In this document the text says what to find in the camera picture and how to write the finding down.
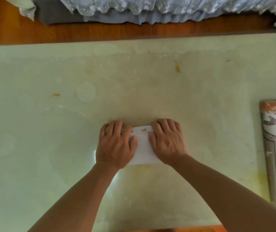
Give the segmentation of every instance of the person's left arm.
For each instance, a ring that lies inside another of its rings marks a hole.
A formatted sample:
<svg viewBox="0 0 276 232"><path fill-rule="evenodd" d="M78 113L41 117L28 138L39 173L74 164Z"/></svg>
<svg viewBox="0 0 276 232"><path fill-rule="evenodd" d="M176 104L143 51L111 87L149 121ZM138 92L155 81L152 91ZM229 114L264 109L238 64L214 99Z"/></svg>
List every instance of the person's left arm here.
<svg viewBox="0 0 276 232"><path fill-rule="evenodd" d="M127 125L121 134L122 124L123 121L113 121L103 125L94 167L29 232L91 232L107 188L118 170L132 159L138 145L137 137L129 145L132 127Z"/></svg>

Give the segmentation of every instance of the hand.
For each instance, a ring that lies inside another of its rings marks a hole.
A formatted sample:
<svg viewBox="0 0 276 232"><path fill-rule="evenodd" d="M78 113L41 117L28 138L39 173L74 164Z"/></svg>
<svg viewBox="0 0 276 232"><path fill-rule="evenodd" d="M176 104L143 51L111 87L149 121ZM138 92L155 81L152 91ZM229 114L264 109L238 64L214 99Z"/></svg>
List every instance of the hand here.
<svg viewBox="0 0 276 232"><path fill-rule="evenodd" d="M181 126L171 119L158 119L152 122L153 132L149 139L156 156L170 166L176 164L179 157L187 155Z"/></svg>
<svg viewBox="0 0 276 232"><path fill-rule="evenodd" d="M123 121L112 121L109 124L103 125L100 130L99 143L96 150L96 163L103 163L119 170L124 168L133 158L138 145L138 139L134 136L129 145L132 126L126 125L121 135L122 124Z"/></svg>

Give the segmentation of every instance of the lace curtain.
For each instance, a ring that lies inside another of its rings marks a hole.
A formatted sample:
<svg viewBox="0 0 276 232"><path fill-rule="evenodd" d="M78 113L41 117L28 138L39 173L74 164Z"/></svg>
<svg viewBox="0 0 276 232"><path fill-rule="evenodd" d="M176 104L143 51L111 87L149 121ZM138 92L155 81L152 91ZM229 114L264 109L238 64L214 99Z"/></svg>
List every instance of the lace curtain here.
<svg viewBox="0 0 276 232"><path fill-rule="evenodd" d="M129 9L134 15L142 10L153 11L155 8L162 14L194 14L201 12L212 16L216 11L236 12L269 10L276 14L276 0L61 0L73 12L75 9L81 15L93 16L96 11L106 13L109 8L116 11Z"/></svg>

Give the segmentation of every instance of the finger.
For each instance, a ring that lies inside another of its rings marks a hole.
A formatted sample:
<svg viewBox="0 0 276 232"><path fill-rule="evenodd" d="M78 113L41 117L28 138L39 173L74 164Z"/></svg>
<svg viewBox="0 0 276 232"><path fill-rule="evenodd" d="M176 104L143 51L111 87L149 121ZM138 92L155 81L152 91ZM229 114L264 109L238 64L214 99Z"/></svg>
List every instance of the finger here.
<svg viewBox="0 0 276 232"><path fill-rule="evenodd" d="M149 140L150 140L152 149L155 152L157 150L157 144L156 144L156 136L154 132L149 132Z"/></svg>
<svg viewBox="0 0 276 232"><path fill-rule="evenodd" d="M163 134L163 130L162 130L161 125L159 123L154 121L154 122L151 123L151 126L153 128L153 131L154 131L155 135L159 136L159 135Z"/></svg>
<svg viewBox="0 0 276 232"><path fill-rule="evenodd" d="M107 134L110 136L113 134L114 125L115 125L115 120L109 123Z"/></svg>
<svg viewBox="0 0 276 232"><path fill-rule="evenodd" d="M175 123L172 119L167 119L167 123L169 125L169 128L172 130L172 131L176 131L176 126L175 126Z"/></svg>
<svg viewBox="0 0 276 232"><path fill-rule="evenodd" d="M113 134L115 134L117 136L120 136L121 135L121 130L122 130L122 125L123 125L123 121L122 120L118 120L115 123Z"/></svg>
<svg viewBox="0 0 276 232"><path fill-rule="evenodd" d="M164 132L170 130L168 122L166 119L158 119L158 123L161 125Z"/></svg>
<svg viewBox="0 0 276 232"><path fill-rule="evenodd" d="M138 146L138 138L137 136L134 136L129 146L129 152L132 154L132 156L134 156L137 146Z"/></svg>
<svg viewBox="0 0 276 232"><path fill-rule="evenodd" d="M101 129L100 129L100 132L99 132L99 137L102 138L106 135L106 129L108 128L109 126L109 123L107 124L104 124Z"/></svg>
<svg viewBox="0 0 276 232"><path fill-rule="evenodd" d="M174 121L174 123L175 123L176 129L177 129L178 131L182 132L182 130L181 130L181 125L180 125L178 122L176 122L176 121Z"/></svg>
<svg viewBox="0 0 276 232"><path fill-rule="evenodd" d="M123 131L122 137L124 137L128 141L131 133L132 133L132 126L126 125Z"/></svg>

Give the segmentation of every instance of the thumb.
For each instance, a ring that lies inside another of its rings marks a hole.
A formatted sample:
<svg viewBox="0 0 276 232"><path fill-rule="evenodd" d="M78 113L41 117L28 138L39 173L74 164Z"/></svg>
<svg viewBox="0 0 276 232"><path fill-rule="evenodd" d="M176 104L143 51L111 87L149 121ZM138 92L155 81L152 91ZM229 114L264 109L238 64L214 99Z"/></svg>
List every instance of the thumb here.
<svg viewBox="0 0 276 232"><path fill-rule="evenodd" d="M129 151L131 154L133 154L133 155L135 154L137 146L138 146L138 138L137 138L137 136L134 136L131 141L131 144L129 146Z"/></svg>
<svg viewBox="0 0 276 232"><path fill-rule="evenodd" d="M149 140L150 140L152 149L155 152L155 150L157 149L157 145L156 145L156 136L154 132L149 132Z"/></svg>

